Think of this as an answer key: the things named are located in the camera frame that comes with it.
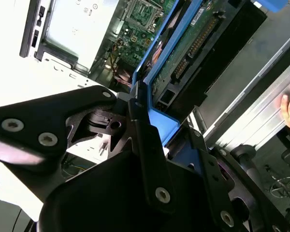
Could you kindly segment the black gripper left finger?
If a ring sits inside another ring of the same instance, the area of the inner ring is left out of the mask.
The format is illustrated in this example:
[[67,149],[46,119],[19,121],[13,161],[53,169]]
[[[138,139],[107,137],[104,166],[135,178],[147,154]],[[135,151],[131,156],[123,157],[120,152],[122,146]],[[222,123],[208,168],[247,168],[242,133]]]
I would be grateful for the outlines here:
[[135,155],[147,205],[172,213],[174,188],[158,130],[149,121],[147,94],[143,82],[126,100],[92,86],[0,107],[0,161],[37,183],[39,176],[58,174],[69,147],[106,134],[107,160],[123,152]]

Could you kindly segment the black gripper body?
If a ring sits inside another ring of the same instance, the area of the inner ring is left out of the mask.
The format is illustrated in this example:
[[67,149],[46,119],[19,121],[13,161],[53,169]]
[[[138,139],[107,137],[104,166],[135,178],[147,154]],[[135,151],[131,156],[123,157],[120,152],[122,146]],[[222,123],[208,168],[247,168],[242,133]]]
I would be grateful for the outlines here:
[[149,207],[139,159],[123,152],[58,186],[42,208],[41,232],[218,232],[201,178],[168,162],[173,214]]

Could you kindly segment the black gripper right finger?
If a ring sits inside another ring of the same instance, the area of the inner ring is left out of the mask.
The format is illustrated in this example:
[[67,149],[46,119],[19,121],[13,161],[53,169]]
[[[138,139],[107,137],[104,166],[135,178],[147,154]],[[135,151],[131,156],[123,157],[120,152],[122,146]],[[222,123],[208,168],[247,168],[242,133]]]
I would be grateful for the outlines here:
[[227,151],[208,152],[202,135],[188,128],[216,229],[222,232],[288,232],[290,224]]

